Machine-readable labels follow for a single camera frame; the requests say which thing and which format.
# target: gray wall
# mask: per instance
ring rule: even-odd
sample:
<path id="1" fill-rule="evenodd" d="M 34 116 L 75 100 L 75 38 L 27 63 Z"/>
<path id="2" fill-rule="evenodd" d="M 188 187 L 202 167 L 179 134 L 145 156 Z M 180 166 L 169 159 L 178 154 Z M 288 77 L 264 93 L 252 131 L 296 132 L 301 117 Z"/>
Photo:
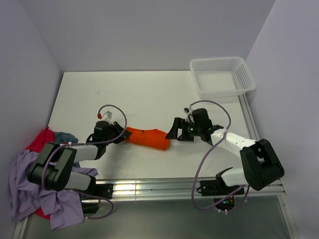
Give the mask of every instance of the gray wall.
<path id="1" fill-rule="evenodd" d="M 257 129 L 280 157 L 303 239 L 319 235 L 319 1 L 277 0 L 247 58 Z"/>
<path id="2" fill-rule="evenodd" d="M 0 32 L 0 238 L 8 239 L 15 228 L 9 171 L 47 126 L 61 74 L 18 1 L 0 1 Z"/>
<path id="3" fill-rule="evenodd" d="M 20 0 L 64 71 L 246 58 L 275 0 Z"/>

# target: white tabletop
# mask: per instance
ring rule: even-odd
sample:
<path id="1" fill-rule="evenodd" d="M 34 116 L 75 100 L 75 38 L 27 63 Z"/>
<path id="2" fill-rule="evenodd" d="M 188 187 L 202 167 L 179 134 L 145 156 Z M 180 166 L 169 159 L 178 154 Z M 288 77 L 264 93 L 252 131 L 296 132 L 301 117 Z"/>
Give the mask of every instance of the white tabletop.
<path id="1" fill-rule="evenodd" d="M 168 132 L 175 117 L 185 117 L 183 108 L 197 100 L 189 71 L 65 73 L 49 127 L 72 133 L 84 142 L 98 121 L 100 106 L 114 104 L 126 113 L 128 126 Z M 248 138 L 238 97 L 215 100 L 232 117 L 230 131 Z M 228 124 L 227 116 L 217 106 L 202 103 L 197 107 L 207 108 L 213 124 Z M 112 120 L 124 126 L 121 113 L 112 108 L 105 110 L 113 113 Z M 172 140 L 167 151 L 122 142 L 109 145 L 99 160 L 80 164 L 97 168 L 100 179 L 187 178 L 195 175 L 209 148 L 199 138 L 194 142 Z M 200 176 L 211 177 L 225 168 L 240 166 L 239 158 L 217 148 L 207 158 Z"/>

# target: pile of clothes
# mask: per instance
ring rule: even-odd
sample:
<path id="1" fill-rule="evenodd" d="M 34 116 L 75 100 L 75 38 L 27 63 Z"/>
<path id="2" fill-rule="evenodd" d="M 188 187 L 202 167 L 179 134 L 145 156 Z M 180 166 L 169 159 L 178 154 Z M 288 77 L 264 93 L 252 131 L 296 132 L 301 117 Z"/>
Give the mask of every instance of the pile of clothes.
<path id="1" fill-rule="evenodd" d="M 32 213 L 49 219 L 51 229 L 65 228 L 84 221 L 81 200 L 78 193 L 70 190 L 45 191 L 41 186 L 28 182 L 27 173 L 46 143 L 77 143 L 78 139 L 69 133 L 44 129 L 36 139 L 19 154 L 11 168 L 9 185 L 12 196 L 11 216 L 15 222 Z M 95 168 L 80 168 L 74 165 L 72 171 L 95 176 Z"/>

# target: purple cable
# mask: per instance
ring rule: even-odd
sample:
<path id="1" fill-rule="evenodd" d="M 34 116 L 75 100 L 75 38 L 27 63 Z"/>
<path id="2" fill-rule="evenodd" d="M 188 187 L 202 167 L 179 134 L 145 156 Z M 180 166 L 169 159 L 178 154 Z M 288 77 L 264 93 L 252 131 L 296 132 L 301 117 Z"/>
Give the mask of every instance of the purple cable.
<path id="1" fill-rule="evenodd" d="M 111 204 L 111 209 L 109 210 L 109 212 L 107 214 L 105 214 L 103 216 L 100 216 L 100 217 L 86 217 L 87 219 L 102 219 L 102 218 L 106 218 L 107 216 L 109 216 L 113 212 L 114 204 L 109 199 L 98 197 L 98 196 L 89 195 L 89 194 L 86 194 L 86 193 L 82 193 L 82 192 L 80 192 L 78 190 L 74 190 L 74 192 L 77 192 L 78 194 L 80 194 L 82 196 L 85 196 L 85 197 L 95 198 L 95 199 L 99 199 L 99 200 L 104 200 L 104 201 L 107 201 L 108 203 Z"/>
<path id="2" fill-rule="evenodd" d="M 190 104 L 190 106 L 193 106 L 197 103 L 201 103 L 201 102 L 209 102 L 209 103 L 213 103 L 217 106 L 219 106 L 228 116 L 228 126 L 226 127 L 226 131 L 223 135 L 223 137 L 217 142 L 215 143 L 204 155 L 204 157 L 202 158 L 199 166 L 198 166 L 198 169 L 196 171 L 196 174 L 195 174 L 195 177 L 194 177 L 194 181 L 193 181 L 193 185 L 192 185 L 192 188 L 191 188 L 191 200 L 193 202 L 193 205 L 199 209 L 199 210 L 206 210 L 206 209 L 210 209 L 210 208 L 213 208 L 213 207 L 216 207 L 216 205 L 220 204 L 221 202 L 223 202 L 224 200 L 226 200 L 227 198 L 229 198 L 230 196 L 234 195 L 235 193 L 237 193 L 239 190 L 241 190 L 242 188 L 244 188 L 244 185 L 241 185 L 239 188 L 237 188 L 236 190 L 234 190 L 233 192 L 231 192 L 230 194 L 228 194 L 227 196 L 223 197 L 222 199 L 220 199 L 219 201 L 217 201 L 216 203 L 213 203 L 212 205 L 209 205 L 209 206 L 206 206 L 206 207 L 200 207 L 196 204 L 195 202 L 195 196 L 194 196 L 194 193 L 195 193 L 195 187 L 196 187 L 196 182 L 197 182 L 197 179 L 198 179 L 198 176 L 199 176 L 199 172 L 206 160 L 206 158 L 208 157 L 208 155 L 211 153 L 211 151 L 213 151 L 222 141 L 224 141 L 224 139 L 226 138 L 226 135 L 227 135 L 227 130 L 230 128 L 230 125 L 231 125 L 231 118 L 230 118 L 230 115 L 228 113 L 228 111 L 222 106 L 220 105 L 219 103 L 217 102 L 214 102 L 214 101 L 210 101 L 210 100 L 200 100 L 200 101 L 196 101 L 192 104 Z M 247 198 L 247 195 L 248 195 L 248 191 L 249 191 L 249 186 L 247 187 L 247 191 L 246 191 L 246 194 L 244 196 L 244 199 L 241 201 L 241 203 L 236 207 L 236 208 L 233 208 L 232 210 L 229 210 L 229 212 L 237 209 Z"/>
<path id="3" fill-rule="evenodd" d="M 49 167 L 49 164 L 50 164 L 52 158 L 55 156 L 55 154 L 56 154 L 59 150 L 61 150 L 62 148 L 68 147 L 68 146 L 96 145 L 96 144 L 102 144 L 102 143 L 111 143 L 111 142 L 114 142 L 115 140 L 117 140 L 118 138 L 120 138 L 120 137 L 124 134 L 125 129 L 126 129 L 126 127 L 127 127 L 127 123 L 128 123 L 128 120 L 127 120 L 127 118 L 126 118 L 125 113 L 124 113 L 119 107 L 117 107 L 117 106 L 115 106 L 115 105 L 103 105 L 103 106 L 99 109 L 98 114 L 99 114 L 99 113 L 101 112 L 101 110 L 102 110 L 103 108 L 105 108 L 105 107 L 114 107 L 114 108 L 118 109 L 118 110 L 122 113 L 122 115 L 123 115 L 123 117 L 124 117 L 124 120 L 125 120 L 125 125 L 124 125 L 124 128 L 123 128 L 123 131 L 122 131 L 118 136 L 116 136 L 115 138 L 110 139 L 110 140 L 106 140 L 106 141 L 91 142 L 91 143 L 71 143 L 71 144 L 63 144 L 63 145 L 60 145 L 59 147 L 57 147 L 57 149 L 54 150 L 54 151 L 52 152 L 52 154 L 49 156 L 48 161 L 46 162 L 46 164 L 45 164 L 45 166 L 44 166 L 44 169 L 43 169 L 42 178 L 41 178 L 41 185 L 42 185 L 42 188 L 43 188 L 44 190 L 49 190 L 49 189 L 47 189 L 47 187 L 45 186 L 45 176 L 46 176 L 47 168 Z M 76 191 L 76 192 L 79 193 L 79 194 L 82 194 L 82 195 L 84 195 L 84 196 L 89 196 L 89 197 L 92 197 L 92 198 L 97 198 L 97 199 L 105 200 L 105 201 L 107 201 L 107 202 L 109 202 L 109 203 L 111 204 L 112 208 L 111 208 L 111 210 L 110 210 L 109 213 L 107 213 L 107 214 L 104 215 L 104 216 L 97 217 L 97 218 L 91 218 L 91 219 L 104 218 L 104 217 L 107 217 L 109 214 L 112 213 L 113 208 L 114 208 L 114 205 L 113 205 L 113 203 L 112 203 L 110 200 L 108 200 L 108 199 L 106 199 L 106 198 L 101 198 L 101 197 L 93 196 L 93 195 L 88 195 L 88 194 L 85 194 L 85 193 L 82 193 L 82 192 L 80 193 L 79 191 Z"/>

